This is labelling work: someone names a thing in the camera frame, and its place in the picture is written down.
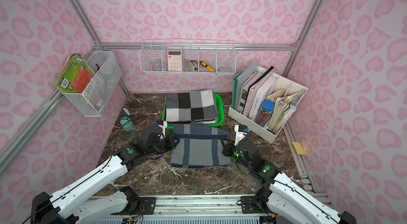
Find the dark blue plaid scarf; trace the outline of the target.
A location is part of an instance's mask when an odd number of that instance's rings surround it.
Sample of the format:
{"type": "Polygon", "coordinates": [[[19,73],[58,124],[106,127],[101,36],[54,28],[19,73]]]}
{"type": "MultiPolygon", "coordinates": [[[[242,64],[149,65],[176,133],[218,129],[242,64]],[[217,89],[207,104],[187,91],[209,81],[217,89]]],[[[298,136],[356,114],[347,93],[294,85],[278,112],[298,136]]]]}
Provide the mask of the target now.
{"type": "Polygon", "coordinates": [[[226,130],[201,124],[176,124],[173,135],[179,140],[172,152],[173,167],[227,167],[231,163],[222,153],[222,143],[230,137],[226,130]]]}

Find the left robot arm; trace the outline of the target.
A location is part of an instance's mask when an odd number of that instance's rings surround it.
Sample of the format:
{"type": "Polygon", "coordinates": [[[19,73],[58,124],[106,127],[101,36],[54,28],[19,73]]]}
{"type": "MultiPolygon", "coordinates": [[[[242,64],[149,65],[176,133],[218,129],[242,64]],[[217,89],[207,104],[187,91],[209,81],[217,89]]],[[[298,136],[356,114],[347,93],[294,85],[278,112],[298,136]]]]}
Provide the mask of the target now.
{"type": "Polygon", "coordinates": [[[88,224],[111,214],[142,217],[148,206],[129,186],[107,198],[89,204],[86,201],[107,184],[150,158],[174,150],[180,140],[167,136],[166,128],[163,121],[149,125],[139,139],[120,147],[79,180],[54,193],[36,195],[28,221],[32,224],[88,224]]]}

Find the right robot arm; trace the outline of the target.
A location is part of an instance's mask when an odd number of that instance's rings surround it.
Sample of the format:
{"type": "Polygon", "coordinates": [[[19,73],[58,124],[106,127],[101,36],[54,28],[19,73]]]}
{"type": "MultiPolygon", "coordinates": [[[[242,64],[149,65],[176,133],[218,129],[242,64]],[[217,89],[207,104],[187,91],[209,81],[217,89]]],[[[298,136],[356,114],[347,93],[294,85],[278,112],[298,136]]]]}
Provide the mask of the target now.
{"type": "Polygon", "coordinates": [[[355,224],[349,212],[342,213],[326,206],[307,193],[272,162],[263,159],[257,146],[248,138],[237,145],[223,140],[222,154],[233,157],[247,169],[261,188],[254,196],[242,196],[237,204],[245,213],[264,213],[274,220],[282,216],[292,224],[355,224]]]}

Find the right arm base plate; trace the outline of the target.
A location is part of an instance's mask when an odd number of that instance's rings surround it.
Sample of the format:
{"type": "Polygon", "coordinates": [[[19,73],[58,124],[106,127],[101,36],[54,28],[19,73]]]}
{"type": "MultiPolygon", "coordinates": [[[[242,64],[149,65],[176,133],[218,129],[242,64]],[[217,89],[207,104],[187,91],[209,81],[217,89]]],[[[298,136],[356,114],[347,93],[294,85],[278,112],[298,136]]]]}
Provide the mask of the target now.
{"type": "Polygon", "coordinates": [[[243,214],[254,213],[273,213],[265,202],[262,202],[257,196],[241,196],[237,201],[237,205],[241,207],[243,214]]]}

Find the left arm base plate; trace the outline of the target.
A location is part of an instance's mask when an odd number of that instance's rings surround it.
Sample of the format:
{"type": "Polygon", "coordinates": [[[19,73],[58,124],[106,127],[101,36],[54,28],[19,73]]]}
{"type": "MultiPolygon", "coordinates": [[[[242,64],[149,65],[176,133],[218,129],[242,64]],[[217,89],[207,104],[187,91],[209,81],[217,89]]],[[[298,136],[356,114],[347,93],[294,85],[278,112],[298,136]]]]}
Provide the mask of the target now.
{"type": "Polygon", "coordinates": [[[141,197],[130,199],[120,215],[138,216],[141,214],[154,214],[156,197],[141,197]]]}

